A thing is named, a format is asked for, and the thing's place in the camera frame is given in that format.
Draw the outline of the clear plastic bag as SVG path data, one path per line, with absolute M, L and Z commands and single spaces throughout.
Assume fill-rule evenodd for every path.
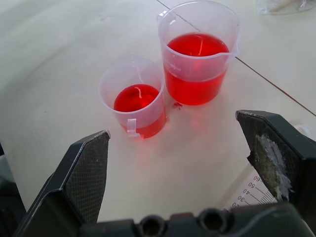
M 260 15 L 284 15 L 310 10 L 316 7 L 316 0 L 256 0 Z

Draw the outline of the large beaker with red liquid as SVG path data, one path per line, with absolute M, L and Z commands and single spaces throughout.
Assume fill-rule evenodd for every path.
M 186 2 L 158 16 L 158 36 L 170 96 L 193 106 L 215 98 L 240 53 L 238 16 L 217 2 Z

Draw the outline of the small beaker with red liquid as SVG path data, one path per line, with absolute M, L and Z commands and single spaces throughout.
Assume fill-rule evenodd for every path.
M 127 57 L 109 67 L 100 78 L 100 99 L 129 137 L 150 138 L 166 123 L 165 79 L 157 64 Z

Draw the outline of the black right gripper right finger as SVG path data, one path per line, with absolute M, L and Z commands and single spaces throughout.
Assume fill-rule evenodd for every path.
M 247 159 L 273 197 L 299 212 L 316 212 L 316 141 L 278 114 L 238 110 L 236 120 L 250 149 Z

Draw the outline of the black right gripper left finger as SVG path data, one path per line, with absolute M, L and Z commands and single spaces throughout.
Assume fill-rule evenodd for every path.
M 13 237 L 77 237 L 96 223 L 106 186 L 109 131 L 74 142 L 49 176 Z

